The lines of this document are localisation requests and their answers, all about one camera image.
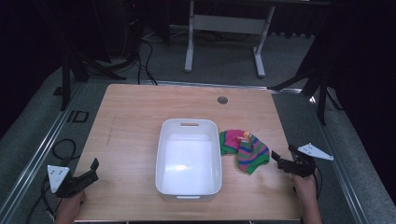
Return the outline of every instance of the white plastic bin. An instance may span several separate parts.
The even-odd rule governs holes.
[[[207,119],[167,120],[161,129],[155,178],[165,200],[211,200],[221,182],[216,124]]]

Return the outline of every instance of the white metal table leg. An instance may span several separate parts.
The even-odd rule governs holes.
[[[186,64],[184,71],[190,72],[192,69],[192,56],[194,53],[194,1],[190,1],[190,25],[189,25],[189,45],[187,46]]]
[[[256,61],[257,75],[265,77],[264,66],[262,65],[262,45],[264,44],[265,37],[267,37],[268,29],[270,28],[271,19],[274,15],[275,7],[270,7],[270,10],[262,27],[262,35],[260,38],[259,46],[253,48],[254,60]]]

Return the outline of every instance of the table top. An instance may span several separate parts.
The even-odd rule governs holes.
[[[224,96],[223,105],[218,98]],[[290,159],[271,93],[263,89],[112,84],[75,175],[94,158],[99,180],[85,189],[77,221],[298,219],[300,208],[290,176],[276,162],[252,175],[241,172],[236,156],[223,156],[222,187],[211,202],[168,202],[155,187],[161,127],[167,119],[210,119],[219,132],[249,131],[270,150]]]

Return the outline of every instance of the white desk frame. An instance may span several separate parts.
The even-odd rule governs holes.
[[[207,30],[219,32],[233,32],[249,35],[261,35],[260,43],[253,48],[253,56],[256,61],[257,74],[259,77],[265,77],[264,66],[262,65],[262,46],[265,37],[268,34],[268,29],[271,24],[271,19],[274,15],[275,7],[270,7],[266,20],[219,17],[194,15],[194,1],[190,2],[190,25],[189,25],[189,45],[187,46],[185,71],[192,70],[192,56],[194,53],[193,35],[194,30]]]

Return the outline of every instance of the multicolored striped fabric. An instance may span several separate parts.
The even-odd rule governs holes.
[[[252,174],[270,160],[269,148],[252,133],[228,130],[219,134],[221,155],[237,154],[239,168]]]

